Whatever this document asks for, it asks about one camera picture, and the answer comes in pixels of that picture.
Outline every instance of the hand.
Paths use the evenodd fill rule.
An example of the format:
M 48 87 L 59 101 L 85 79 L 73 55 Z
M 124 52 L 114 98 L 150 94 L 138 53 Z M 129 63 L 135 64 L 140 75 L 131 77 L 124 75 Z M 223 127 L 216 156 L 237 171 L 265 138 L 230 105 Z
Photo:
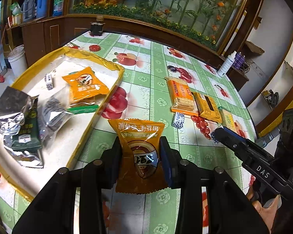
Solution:
M 246 194 L 246 197 L 250 200 L 253 196 L 254 196 L 253 187 L 250 186 Z M 263 208 L 259 201 L 254 201 L 252 203 L 256 211 L 259 213 L 259 215 L 262 217 L 265 224 L 267 225 L 269 233 L 271 233 L 273 221 L 276 216 L 279 198 L 280 198 L 280 195 L 277 195 L 274 201 L 272 202 L 272 204 L 268 208 Z

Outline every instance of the white plastic bucket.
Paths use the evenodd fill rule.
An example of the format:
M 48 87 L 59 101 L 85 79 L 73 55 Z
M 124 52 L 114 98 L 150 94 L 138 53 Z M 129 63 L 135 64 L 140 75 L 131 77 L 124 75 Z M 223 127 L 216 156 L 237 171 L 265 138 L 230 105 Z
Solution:
M 14 48 L 8 55 L 8 60 L 16 77 L 23 74 L 23 72 L 28 68 L 24 45 Z

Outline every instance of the silver foil bag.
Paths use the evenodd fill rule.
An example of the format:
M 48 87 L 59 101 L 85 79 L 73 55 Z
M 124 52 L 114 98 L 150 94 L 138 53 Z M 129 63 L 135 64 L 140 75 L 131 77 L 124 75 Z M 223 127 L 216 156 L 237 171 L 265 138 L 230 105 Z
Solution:
M 18 134 L 31 107 L 31 96 L 7 86 L 0 97 L 0 133 Z
M 17 151 L 9 147 L 12 143 L 12 136 L 5 136 L 3 142 L 4 148 L 7 152 L 22 166 L 33 167 L 33 168 L 43 168 L 43 161 L 41 157 L 41 152 L 38 149 L 36 152 L 29 152 L 27 150 Z

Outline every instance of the blue thermos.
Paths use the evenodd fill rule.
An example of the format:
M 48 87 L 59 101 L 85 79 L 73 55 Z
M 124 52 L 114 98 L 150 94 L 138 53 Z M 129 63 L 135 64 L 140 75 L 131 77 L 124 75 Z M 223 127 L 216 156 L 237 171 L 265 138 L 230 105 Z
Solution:
M 47 16 L 48 0 L 37 0 L 37 16 L 36 18 Z

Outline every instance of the green snack bag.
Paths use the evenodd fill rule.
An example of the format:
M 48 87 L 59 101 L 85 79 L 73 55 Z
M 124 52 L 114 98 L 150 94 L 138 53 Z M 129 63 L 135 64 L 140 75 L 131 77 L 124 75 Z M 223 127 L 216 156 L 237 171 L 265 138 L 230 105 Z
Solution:
M 43 162 L 40 154 L 42 144 L 39 139 L 37 103 L 38 98 L 34 100 L 19 133 L 4 137 L 4 147 L 21 165 L 42 168 Z

